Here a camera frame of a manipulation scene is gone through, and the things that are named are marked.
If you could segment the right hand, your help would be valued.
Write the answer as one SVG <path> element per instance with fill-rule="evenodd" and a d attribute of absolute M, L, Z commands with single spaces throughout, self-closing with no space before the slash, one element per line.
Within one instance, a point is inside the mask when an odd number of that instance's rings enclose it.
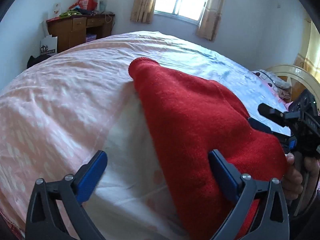
<path fill-rule="evenodd" d="M 318 184 L 319 161 L 315 158 L 309 157 L 304 159 L 305 168 L 310 173 L 310 176 L 308 183 L 303 186 L 303 176 L 294 166 L 294 155 L 289 153 L 286 155 L 286 159 L 289 164 L 289 169 L 281 180 L 284 195 L 287 200 L 295 200 L 300 194 L 302 194 L 303 190 L 305 190 L 303 204 L 307 205 L 310 202 L 313 191 Z"/>

